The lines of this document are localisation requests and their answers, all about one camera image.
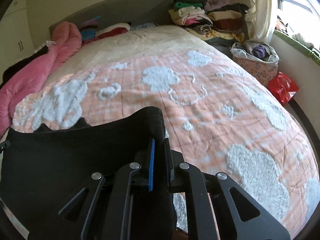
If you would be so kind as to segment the cream curtain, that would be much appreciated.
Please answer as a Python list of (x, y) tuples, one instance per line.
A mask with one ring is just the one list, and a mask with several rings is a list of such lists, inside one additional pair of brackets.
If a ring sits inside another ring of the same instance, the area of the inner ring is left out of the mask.
[(269, 44), (277, 21), (278, 0), (249, 0), (245, 16), (251, 41)]

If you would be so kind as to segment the black garment on quilt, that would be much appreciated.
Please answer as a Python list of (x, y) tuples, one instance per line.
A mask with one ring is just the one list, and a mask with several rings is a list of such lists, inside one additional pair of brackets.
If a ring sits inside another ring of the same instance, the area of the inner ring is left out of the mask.
[(31, 61), (48, 53), (48, 50), (49, 50), (48, 46), (44, 46), (39, 51), (37, 51), (35, 54), (31, 55), (30, 57), (22, 59), (21, 61), (18, 61), (14, 65), (10, 66), (3, 73), (3, 76), (2, 76), (3, 83), (8, 82), (18, 71), (20, 71), (22, 68), (24, 68), (27, 64), (31, 63)]

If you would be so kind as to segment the striped colourful pillow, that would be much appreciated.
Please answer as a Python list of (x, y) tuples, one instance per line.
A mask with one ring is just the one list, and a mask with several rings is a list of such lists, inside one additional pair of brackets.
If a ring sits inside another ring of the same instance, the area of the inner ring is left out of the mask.
[(81, 23), (78, 26), (79, 32), (82, 37), (82, 42), (90, 40), (95, 37), (95, 34), (98, 30), (100, 16), (96, 16), (86, 22)]

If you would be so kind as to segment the grey headboard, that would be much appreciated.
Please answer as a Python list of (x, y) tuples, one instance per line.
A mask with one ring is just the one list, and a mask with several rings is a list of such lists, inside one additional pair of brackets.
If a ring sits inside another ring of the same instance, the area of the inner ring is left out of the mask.
[(168, 10), (172, 8), (174, 0), (105, 0), (81, 9), (52, 24), (50, 35), (62, 22), (71, 22), (79, 26), (83, 22), (96, 16), (99, 17), (98, 29), (104, 29), (116, 23), (131, 23), (133, 26), (144, 23), (158, 25), (172, 24)]

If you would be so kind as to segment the red plastic bag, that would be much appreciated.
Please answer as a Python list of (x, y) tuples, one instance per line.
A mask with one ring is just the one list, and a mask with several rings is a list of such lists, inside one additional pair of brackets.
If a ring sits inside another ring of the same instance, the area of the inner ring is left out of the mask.
[(279, 72), (268, 82), (268, 90), (284, 106), (299, 91), (297, 84), (286, 74)]

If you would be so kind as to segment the pile of folded clothes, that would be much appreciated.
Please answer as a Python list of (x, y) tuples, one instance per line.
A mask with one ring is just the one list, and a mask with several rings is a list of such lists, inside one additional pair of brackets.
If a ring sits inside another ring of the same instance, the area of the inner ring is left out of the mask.
[(172, 22), (210, 45), (231, 47), (247, 39), (249, 7), (235, 0), (174, 0)]

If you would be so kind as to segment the black sweater with orange cuffs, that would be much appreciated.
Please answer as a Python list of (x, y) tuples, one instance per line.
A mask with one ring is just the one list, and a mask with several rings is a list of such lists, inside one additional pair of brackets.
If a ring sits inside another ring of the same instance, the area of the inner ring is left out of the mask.
[(173, 239), (176, 211), (168, 192), (162, 111), (145, 107), (114, 122), (91, 126), (80, 119), (54, 131), (42, 124), (33, 133), (12, 128), (1, 143), (1, 200), (28, 235), (95, 172), (114, 176), (155, 140), (152, 190), (133, 195), (130, 239)]

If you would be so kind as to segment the peach floral bedspread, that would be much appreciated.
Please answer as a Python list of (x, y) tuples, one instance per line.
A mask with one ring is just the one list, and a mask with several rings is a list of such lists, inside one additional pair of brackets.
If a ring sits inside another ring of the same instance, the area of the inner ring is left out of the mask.
[(319, 203), (316, 156), (299, 122), (251, 74), (175, 26), (83, 46), (15, 108), (13, 128), (100, 125), (155, 106), (174, 150), (229, 174), (295, 237)]

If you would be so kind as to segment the floral laundry basket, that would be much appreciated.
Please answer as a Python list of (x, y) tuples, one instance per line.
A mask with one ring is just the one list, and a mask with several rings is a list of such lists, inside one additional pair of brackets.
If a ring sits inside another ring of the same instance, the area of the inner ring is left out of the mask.
[(235, 43), (231, 47), (233, 60), (267, 87), (276, 77), (280, 58), (268, 44), (253, 41)]

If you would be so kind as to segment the red and white folded clothes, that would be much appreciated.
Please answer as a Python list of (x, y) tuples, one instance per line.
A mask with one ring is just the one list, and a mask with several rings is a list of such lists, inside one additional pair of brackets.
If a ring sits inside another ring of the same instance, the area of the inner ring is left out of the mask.
[(96, 32), (95, 36), (99, 38), (112, 37), (130, 31), (131, 26), (128, 23), (117, 23), (101, 29)]

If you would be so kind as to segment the pink quilt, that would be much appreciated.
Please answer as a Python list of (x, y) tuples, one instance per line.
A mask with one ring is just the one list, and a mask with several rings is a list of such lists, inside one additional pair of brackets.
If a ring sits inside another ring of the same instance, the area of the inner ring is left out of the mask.
[(62, 22), (52, 34), (54, 45), (48, 53), (41, 55), (19, 70), (1, 88), (1, 135), (12, 124), (15, 107), (29, 94), (39, 92), (47, 77), (71, 58), (82, 46), (82, 37), (77, 26)]

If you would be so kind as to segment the white wardrobe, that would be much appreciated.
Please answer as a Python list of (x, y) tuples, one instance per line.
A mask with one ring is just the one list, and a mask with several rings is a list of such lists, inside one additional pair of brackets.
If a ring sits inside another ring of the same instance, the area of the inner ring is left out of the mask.
[(27, 0), (13, 0), (1, 19), (1, 74), (13, 64), (33, 55)]

